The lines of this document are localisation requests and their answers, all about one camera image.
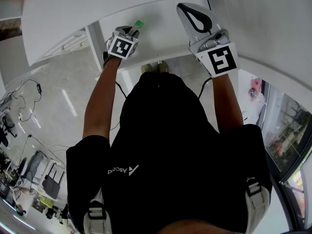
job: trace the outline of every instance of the shoe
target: shoe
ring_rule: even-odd
[[[146,64],[146,65],[141,66],[141,72],[142,74],[145,72],[153,72],[153,68],[150,64]]]
[[[170,73],[169,66],[164,61],[159,61],[158,62],[157,70],[158,70],[159,73]]]

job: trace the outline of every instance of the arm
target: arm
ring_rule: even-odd
[[[229,75],[213,78],[214,109],[220,133],[244,125]]]
[[[84,114],[82,138],[90,135],[100,135],[109,139],[115,97],[115,81],[120,61],[120,58],[111,58],[103,69]]]

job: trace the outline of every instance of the black t-shirt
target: black t-shirt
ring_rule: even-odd
[[[155,234],[183,219],[245,232],[247,177],[272,188],[260,128],[220,135],[179,82],[181,92],[166,89],[159,97],[148,90],[146,96],[141,79],[125,102],[112,147],[89,136],[67,151],[69,212],[78,230],[102,187],[114,234]]]

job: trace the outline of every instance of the logo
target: logo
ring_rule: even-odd
[[[236,64],[230,48],[225,46],[208,52],[216,75],[235,69]]]
[[[126,57],[130,50],[130,47],[131,43],[124,41],[122,39],[116,39],[111,52]]]
[[[131,167],[129,167],[129,176],[138,168],[138,165],[136,167],[134,167],[134,169],[132,169]],[[113,169],[111,170],[107,170],[107,175],[108,174],[111,174],[113,172],[120,172],[120,173],[126,173],[127,171],[127,168],[124,169],[124,168],[120,168],[120,167],[114,167]]]

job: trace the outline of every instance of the tiled floor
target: tiled floor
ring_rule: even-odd
[[[167,60],[167,63],[171,73],[180,76],[195,94],[200,93],[203,82],[209,76],[193,56],[170,59]],[[130,93],[140,75],[140,67],[117,74],[117,82],[125,94]],[[20,157],[30,159],[36,150],[41,150],[48,157],[54,158],[48,151],[49,149],[66,164],[65,150],[81,140],[84,111],[96,84],[95,78],[98,76],[99,71],[91,49],[86,48],[52,58],[46,67],[30,77],[40,83],[42,98],[40,102],[36,103],[35,118],[32,117],[27,122],[19,121],[19,111],[21,111],[19,107],[24,106],[23,99],[20,97],[18,100],[13,99],[11,101],[10,117],[15,123],[13,131],[18,136],[13,138],[8,135],[9,147],[6,148],[1,144],[1,148],[12,159],[13,163],[18,165]],[[23,118],[28,118],[34,100],[39,99],[36,84],[32,81],[27,82],[15,93],[16,97],[19,95],[22,95],[26,101],[26,108],[22,110]],[[119,122],[124,101],[123,94],[116,87],[112,128]],[[200,101],[204,106],[208,120],[217,129],[211,81],[209,85],[206,84]],[[111,143],[118,130],[119,125],[111,131]],[[44,146],[33,138],[27,138],[29,134],[36,137]],[[66,193],[66,190],[60,192],[64,199]]]

